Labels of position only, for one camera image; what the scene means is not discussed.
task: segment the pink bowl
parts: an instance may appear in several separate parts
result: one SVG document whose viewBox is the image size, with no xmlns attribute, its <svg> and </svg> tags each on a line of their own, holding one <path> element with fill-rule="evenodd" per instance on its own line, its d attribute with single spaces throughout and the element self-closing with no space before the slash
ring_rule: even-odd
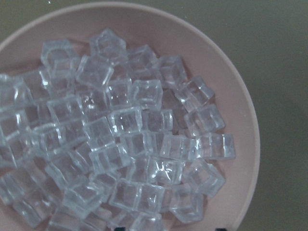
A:
<svg viewBox="0 0 308 231">
<path fill-rule="evenodd" d="M 203 76 L 214 90 L 216 104 L 227 124 L 224 132 L 233 134 L 237 157 L 219 162 L 226 184 L 208 200 L 202 221 L 181 225 L 166 218 L 166 224 L 173 231 L 236 230 L 247 212 L 257 182 L 260 160 L 257 117 L 239 73 L 201 31 L 166 12 L 137 4 L 98 2 L 72 6 L 34 20 L 0 44 L 0 72 L 14 74 L 16 68 L 19 71 L 34 68 L 39 64 L 46 40 L 69 38 L 87 42 L 106 27 L 129 46 L 149 44 L 159 55 L 181 55 L 189 74 Z M 33 229 L 0 202 L 0 230 Z"/>
</svg>

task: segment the olive green surface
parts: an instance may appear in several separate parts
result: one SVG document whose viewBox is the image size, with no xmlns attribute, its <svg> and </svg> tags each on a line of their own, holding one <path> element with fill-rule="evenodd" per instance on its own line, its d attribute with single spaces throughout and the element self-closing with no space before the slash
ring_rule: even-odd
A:
<svg viewBox="0 0 308 231">
<path fill-rule="evenodd" d="M 85 0 L 0 0 L 0 41 Z M 261 164 L 239 231 L 308 230 L 308 0 L 132 0 L 208 35 L 234 63 L 256 109 Z"/>
</svg>

